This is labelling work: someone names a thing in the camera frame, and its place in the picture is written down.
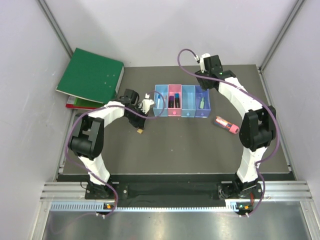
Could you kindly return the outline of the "red and green folder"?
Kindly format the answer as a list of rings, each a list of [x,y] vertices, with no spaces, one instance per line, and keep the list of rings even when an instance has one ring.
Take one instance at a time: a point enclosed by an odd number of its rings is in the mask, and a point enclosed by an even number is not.
[[[104,106],[104,103],[94,102],[75,96],[69,96],[65,107],[67,109],[78,109],[78,110],[93,110]]]

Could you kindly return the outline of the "black highlighter blue cap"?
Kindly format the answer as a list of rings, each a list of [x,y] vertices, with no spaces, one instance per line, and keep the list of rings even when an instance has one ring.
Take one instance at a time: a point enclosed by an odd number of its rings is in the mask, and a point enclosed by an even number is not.
[[[175,108],[180,108],[180,94],[177,92],[174,94],[174,106]]]

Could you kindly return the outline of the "green ring binder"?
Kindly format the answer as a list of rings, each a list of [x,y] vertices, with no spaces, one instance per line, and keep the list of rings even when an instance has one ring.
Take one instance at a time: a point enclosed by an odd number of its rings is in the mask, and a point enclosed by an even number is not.
[[[106,104],[118,94],[124,71],[121,61],[76,48],[56,90]]]

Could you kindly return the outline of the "pink drawer box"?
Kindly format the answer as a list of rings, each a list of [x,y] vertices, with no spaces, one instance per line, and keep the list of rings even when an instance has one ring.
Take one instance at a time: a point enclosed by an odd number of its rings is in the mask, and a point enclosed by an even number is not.
[[[168,116],[180,117],[182,114],[182,85],[168,85]]]

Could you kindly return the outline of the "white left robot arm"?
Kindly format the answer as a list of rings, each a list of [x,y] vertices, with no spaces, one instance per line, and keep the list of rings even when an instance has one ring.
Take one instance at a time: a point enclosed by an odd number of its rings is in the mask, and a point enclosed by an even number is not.
[[[136,91],[126,89],[123,96],[109,101],[97,110],[76,115],[76,125],[68,141],[68,148],[88,171],[87,190],[96,191],[102,198],[109,198],[114,191],[113,185],[108,183],[111,174],[102,158],[105,127],[125,117],[134,128],[142,132],[146,117],[155,102],[150,99],[149,94],[142,101],[139,99]]]

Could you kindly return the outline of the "light blue drawer box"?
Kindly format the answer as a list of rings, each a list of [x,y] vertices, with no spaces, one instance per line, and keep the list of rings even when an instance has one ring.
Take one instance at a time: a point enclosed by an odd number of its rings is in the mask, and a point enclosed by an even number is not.
[[[194,85],[182,85],[181,116],[194,118],[196,114],[196,89]]]
[[[167,117],[169,85],[157,84],[155,85],[154,90],[155,90],[155,93],[154,93],[153,113],[155,116]]]

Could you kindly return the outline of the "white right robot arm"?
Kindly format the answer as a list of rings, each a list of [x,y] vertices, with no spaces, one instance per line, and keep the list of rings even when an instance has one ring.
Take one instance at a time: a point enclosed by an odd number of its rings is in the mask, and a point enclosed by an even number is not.
[[[216,89],[235,107],[242,118],[239,139],[243,153],[239,169],[233,181],[233,192],[245,198],[255,187],[258,180],[256,168],[262,160],[271,141],[276,137],[276,127],[270,113],[256,99],[246,94],[231,70],[223,70],[218,55],[208,53],[195,57],[200,70],[195,74],[203,90]]]

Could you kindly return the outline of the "black marker purple cap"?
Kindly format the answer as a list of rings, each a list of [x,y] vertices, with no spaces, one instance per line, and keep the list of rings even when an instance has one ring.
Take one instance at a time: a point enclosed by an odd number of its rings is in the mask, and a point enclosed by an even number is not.
[[[175,98],[173,95],[171,95],[168,98],[168,108],[174,108],[174,107],[175,107]]]

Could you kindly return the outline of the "white marker blue cap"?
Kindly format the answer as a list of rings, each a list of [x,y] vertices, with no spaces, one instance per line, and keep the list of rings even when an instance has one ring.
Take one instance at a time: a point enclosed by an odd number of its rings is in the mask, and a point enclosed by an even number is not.
[[[167,96],[163,95],[162,97],[160,95],[157,96],[157,102],[156,102],[156,107],[158,109],[162,109],[166,107],[166,99]]]

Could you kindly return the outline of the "purple drawer box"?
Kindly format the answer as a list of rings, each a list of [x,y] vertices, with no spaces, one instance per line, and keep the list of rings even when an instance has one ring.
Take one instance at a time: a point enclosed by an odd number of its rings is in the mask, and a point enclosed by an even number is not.
[[[199,109],[201,98],[204,97],[204,109]],[[209,90],[203,90],[199,85],[195,86],[195,117],[207,118],[211,113]]]

